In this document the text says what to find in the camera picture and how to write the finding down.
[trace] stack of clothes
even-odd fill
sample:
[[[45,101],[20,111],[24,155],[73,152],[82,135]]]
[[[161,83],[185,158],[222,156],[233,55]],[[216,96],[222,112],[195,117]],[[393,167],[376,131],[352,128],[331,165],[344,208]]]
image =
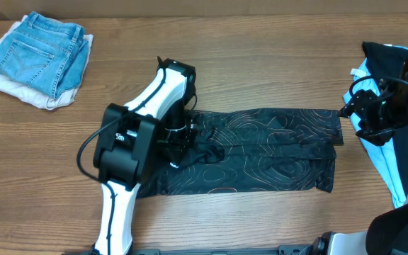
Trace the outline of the stack of clothes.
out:
[[[73,103],[92,35],[82,26],[32,12],[0,39],[0,91],[52,110]]]

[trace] black cloth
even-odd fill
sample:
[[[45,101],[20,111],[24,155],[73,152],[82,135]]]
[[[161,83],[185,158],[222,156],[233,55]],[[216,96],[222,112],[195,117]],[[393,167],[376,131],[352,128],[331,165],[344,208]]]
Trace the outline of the black cloth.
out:
[[[375,42],[363,42],[366,66],[375,77],[400,77],[402,66],[408,58],[408,50],[390,47]],[[395,131],[393,135],[397,168],[405,195],[408,194],[408,125]]]
[[[234,113],[191,111],[198,126],[193,149],[181,166],[208,147],[224,152],[175,169],[157,169],[138,198],[154,195],[301,191],[317,187],[331,192],[336,152],[342,131],[335,110],[262,108]]]

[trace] wooden table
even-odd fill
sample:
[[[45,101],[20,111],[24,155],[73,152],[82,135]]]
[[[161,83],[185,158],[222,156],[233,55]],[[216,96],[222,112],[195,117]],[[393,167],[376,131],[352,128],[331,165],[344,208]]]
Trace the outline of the wooden table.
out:
[[[101,124],[150,83],[156,56],[196,67],[197,109],[343,106],[361,42],[408,46],[408,13],[73,20],[94,34],[76,102],[39,110],[0,92],[0,254],[88,249],[101,220],[101,189],[75,157]],[[0,21],[0,37],[11,26]],[[341,120],[333,193],[175,195],[137,201],[135,248],[211,249],[309,243],[357,232],[392,209],[390,193],[353,128]],[[83,163],[92,169],[94,144]]]

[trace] white cloth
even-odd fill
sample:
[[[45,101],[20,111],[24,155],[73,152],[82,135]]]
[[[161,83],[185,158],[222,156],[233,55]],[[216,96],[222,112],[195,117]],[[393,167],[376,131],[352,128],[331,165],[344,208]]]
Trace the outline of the white cloth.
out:
[[[15,22],[11,26],[11,29],[9,29],[9,31],[0,39],[0,44],[4,40],[4,38],[7,35],[9,35],[20,24],[21,24],[20,21]],[[93,38],[94,38],[93,35],[84,36],[84,39],[88,41],[88,45],[89,45],[88,56],[86,59],[86,64],[84,65],[85,70],[86,70],[86,66],[89,61],[89,54],[91,52],[91,45],[92,45]],[[68,91],[64,91],[58,99],[54,99],[54,98],[50,98],[49,96],[43,93],[40,93],[39,91],[35,89],[32,89],[26,86],[25,84],[11,81],[8,77],[0,74],[0,91],[7,93],[9,95],[15,96],[19,98],[20,100],[22,100],[23,102],[29,103],[37,108],[47,109],[47,110],[53,110],[58,107],[68,106],[69,104],[73,103],[75,101],[75,96],[78,92],[80,85]]]

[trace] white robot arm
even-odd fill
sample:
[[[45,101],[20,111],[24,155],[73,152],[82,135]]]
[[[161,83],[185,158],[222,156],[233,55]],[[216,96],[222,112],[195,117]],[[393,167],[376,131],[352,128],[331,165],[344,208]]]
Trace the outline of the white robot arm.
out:
[[[90,254],[130,252],[137,192],[159,161],[157,154],[164,155],[165,164],[179,165],[188,148],[193,131],[186,124],[184,106],[196,96],[195,77],[194,67],[159,58],[154,81],[124,106],[110,104],[102,128],[81,146],[77,157],[80,171],[101,182],[103,192],[101,231]],[[97,135],[93,164],[99,173],[95,177],[83,170],[80,156]]]
[[[339,111],[341,117],[353,112],[362,115],[363,120],[359,125],[364,130],[357,132],[357,135],[374,145],[383,145],[396,128],[408,124],[408,60],[404,63],[401,79],[388,79],[395,83],[385,87],[379,98],[369,91],[359,91]],[[383,252],[395,249],[401,249],[401,252],[408,250],[408,194],[403,207],[377,217],[367,232],[333,234],[327,254],[339,255],[347,251],[354,255],[386,254]]]

